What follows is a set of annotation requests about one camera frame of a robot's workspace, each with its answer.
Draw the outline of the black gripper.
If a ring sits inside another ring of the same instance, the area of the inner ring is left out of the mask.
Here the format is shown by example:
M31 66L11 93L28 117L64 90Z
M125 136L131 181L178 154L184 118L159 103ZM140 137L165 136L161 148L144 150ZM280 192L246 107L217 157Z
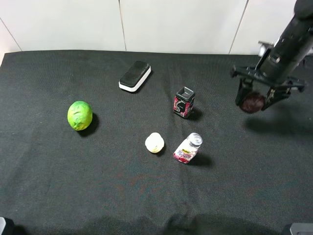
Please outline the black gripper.
M236 67L231 77L241 77L235 104L240 106L245 97L253 91L253 81L269 86L267 95L263 95L262 111L284 99L288 99L290 90L303 92L306 82L291 76L295 68L306 56L304 51L279 51L268 48L255 67Z

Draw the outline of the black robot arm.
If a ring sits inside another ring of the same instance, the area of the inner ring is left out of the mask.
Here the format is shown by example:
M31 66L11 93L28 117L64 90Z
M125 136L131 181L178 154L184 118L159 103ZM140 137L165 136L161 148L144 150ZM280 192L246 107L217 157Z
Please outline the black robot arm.
M296 1L294 16L278 41L262 46L265 51L256 66L231 70L231 77L240 79L235 104L249 114L289 98L293 90L304 91L306 82L291 73L313 47L313 2Z

